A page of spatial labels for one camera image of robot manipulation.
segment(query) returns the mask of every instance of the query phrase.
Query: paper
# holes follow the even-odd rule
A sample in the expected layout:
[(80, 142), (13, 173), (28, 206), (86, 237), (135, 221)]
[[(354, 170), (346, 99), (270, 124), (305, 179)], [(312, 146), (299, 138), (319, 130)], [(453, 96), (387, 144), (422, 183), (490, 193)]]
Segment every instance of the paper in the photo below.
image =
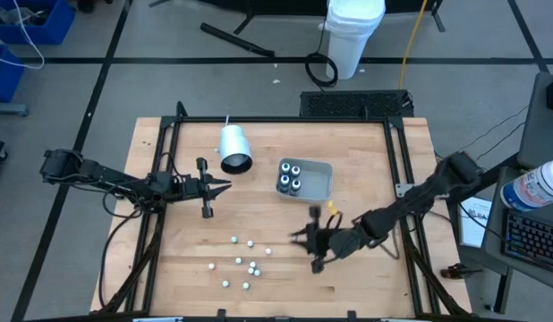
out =
[[(469, 198), (462, 202), (462, 206), (464, 206), (465, 210), (470, 212), (470, 215), (472, 215), (478, 223), (487, 227), (489, 212), (491, 210), (491, 201), (479, 198)], [(458, 206), (458, 208), (460, 213), (460, 245), (480, 248), (483, 242), (485, 229), (468, 217), (461, 207)]]

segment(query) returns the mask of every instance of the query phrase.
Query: wooden tabletop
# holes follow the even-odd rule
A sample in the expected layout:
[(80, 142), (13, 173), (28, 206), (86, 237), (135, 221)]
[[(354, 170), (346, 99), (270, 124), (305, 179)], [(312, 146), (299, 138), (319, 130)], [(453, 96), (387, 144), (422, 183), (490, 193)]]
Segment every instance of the wooden tabletop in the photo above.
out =
[[(432, 174), (436, 160), (425, 119), (404, 119), (408, 149), (416, 182)], [(158, 118), (137, 120), (125, 172), (143, 177), (150, 172), (158, 133)], [(182, 174), (198, 175), (197, 157), (208, 160), (208, 172), (233, 182), (212, 207), (215, 217), (201, 218), (201, 201), (169, 205), (162, 237), (151, 314), (156, 316), (215, 316), (226, 309), (229, 317), (345, 317), (356, 310), (358, 317), (413, 317), (404, 251), (396, 229), (402, 257), (391, 259), (381, 248), (359, 250), (351, 257), (311, 273), (311, 257), (289, 243), (287, 235), (310, 219), (308, 205), (280, 199), (274, 192), (279, 160), (297, 157), (330, 163), (334, 167), (332, 200), (344, 212), (343, 226), (368, 209), (394, 202), (393, 183), (381, 124), (373, 123), (242, 123), (251, 144), (254, 164), (245, 174), (221, 171), (215, 148), (222, 123), (183, 123), (175, 165)], [(399, 157), (397, 134), (393, 131)], [(400, 164), (400, 177), (404, 171)], [(443, 203), (434, 211), (447, 216)], [(116, 213), (129, 214), (132, 205), (118, 201)], [(112, 229), (121, 219), (116, 218)], [(426, 216), (424, 226), (436, 275), (441, 268), (459, 262), (450, 223)], [(109, 299), (131, 271), (140, 220), (125, 225), (112, 241), (106, 259), (104, 294)], [(232, 236), (239, 243), (230, 242)], [(394, 248), (391, 237), (384, 243)], [(253, 240), (250, 249), (246, 242)], [(271, 248), (272, 255), (265, 254)], [(234, 263), (243, 259), (242, 265)], [(262, 271), (251, 276), (247, 268), (255, 261)], [(208, 264), (215, 263), (214, 271)], [(423, 308), (430, 311), (425, 281), (421, 280)], [(228, 288), (222, 287), (230, 281)], [(471, 306), (463, 280), (440, 279), (466, 310)], [(242, 283), (248, 282), (245, 291)], [(136, 308), (140, 308), (145, 276), (140, 278)], [(98, 309), (94, 294), (92, 309)]]

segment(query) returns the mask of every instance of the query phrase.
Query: blue bin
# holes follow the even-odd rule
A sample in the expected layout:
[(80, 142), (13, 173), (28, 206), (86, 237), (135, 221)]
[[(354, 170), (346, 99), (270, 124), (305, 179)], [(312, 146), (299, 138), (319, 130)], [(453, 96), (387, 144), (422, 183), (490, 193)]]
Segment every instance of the blue bin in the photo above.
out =
[[(28, 7), (32, 11), (50, 10), (46, 23), (42, 26), (24, 26), (34, 44), (58, 45), (72, 26), (75, 13), (66, 0), (17, 0), (20, 8)], [(16, 9), (13, 0), (0, 0), (0, 6), (6, 10)], [(27, 44), (20, 25), (0, 24), (0, 40), (6, 44)]]
[[(20, 60), (12, 55), (5, 45), (0, 45), (0, 58), (7, 62), (20, 64)], [(18, 81), (24, 72), (24, 67), (13, 66), (0, 62), (0, 102), (8, 103), (12, 100)]]

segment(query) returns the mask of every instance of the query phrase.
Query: white plastic bucket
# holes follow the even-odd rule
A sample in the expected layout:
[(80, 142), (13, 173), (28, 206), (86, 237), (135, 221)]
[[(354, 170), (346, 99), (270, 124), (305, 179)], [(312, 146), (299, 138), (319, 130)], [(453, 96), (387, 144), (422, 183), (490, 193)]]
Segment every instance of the white plastic bucket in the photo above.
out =
[[(326, 24), (330, 31), (328, 57), (338, 68), (339, 80), (354, 76), (366, 42), (385, 11), (384, 0), (330, 0)], [(330, 66), (327, 66), (327, 76), (334, 77)]]

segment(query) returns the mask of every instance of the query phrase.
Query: computer keyboard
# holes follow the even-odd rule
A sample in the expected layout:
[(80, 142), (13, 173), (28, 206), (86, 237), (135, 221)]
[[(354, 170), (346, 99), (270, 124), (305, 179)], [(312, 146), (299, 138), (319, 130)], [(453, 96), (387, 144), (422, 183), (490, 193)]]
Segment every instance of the computer keyboard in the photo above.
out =
[(553, 266), (553, 225), (539, 218), (535, 220), (523, 217), (513, 210), (504, 218), (504, 237), (517, 246), (503, 243), (504, 254), (539, 267), (537, 260)]

